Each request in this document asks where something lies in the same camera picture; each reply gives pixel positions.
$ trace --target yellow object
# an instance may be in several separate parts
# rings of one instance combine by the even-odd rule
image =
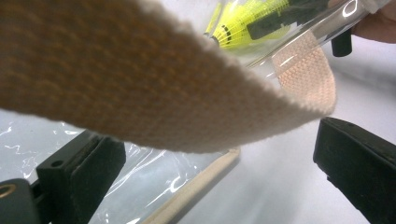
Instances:
[[[288,6],[288,0],[247,0],[243,5],[238,5],[238,1],[232,1],[224,6],[221,13],[221,4],[219,4],[206,28],[206,33],[213,32],[212,29],[220,16],[218,25],[213,32],[213,38],[219,42],[221,48],[233,49],[251,43],[260,43],[267,39],[277,39],[284,35],[290,27],[284,26],[269,35],[253,40],[247,25],[275,11],[280,13]]]

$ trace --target woven fabric strap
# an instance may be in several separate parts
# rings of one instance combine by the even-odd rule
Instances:
[[[332,112],[332,72],[307,36],[273,59],[278,90],[155,2],[5,0],[0,107],[143,146],[231,148]]]

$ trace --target neon yellow part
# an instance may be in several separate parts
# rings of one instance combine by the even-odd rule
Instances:
[[[288,6],[288,0],[247,0],[243,5],[238,5],[237,1],[230,2],[224,6],[213,36],[219,41],[219,46],[224,49],[234,49],[268,39],[280,38],[288,32],[289,26],[284,26],[260,39],[252,40],[247,25],[274,11],[279,13]],[[216,9],[206,29],[207,33],[211,32],[219,13],[220,9]]]

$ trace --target clear plastic sheet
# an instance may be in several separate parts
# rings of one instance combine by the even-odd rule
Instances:
[[[0,110],[0,181],[35,168],[83,130]],[[226,152],[186,154],[125,143],[127,160],[90,223],[139,223]]]

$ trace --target white surface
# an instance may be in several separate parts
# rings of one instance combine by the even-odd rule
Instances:
[[[354,52],[331,56],[345,119],[396,144],[396,45],[353,38]],[[318,120],[242,147],[241,160],[180,223],[368,223],[313,163]]]

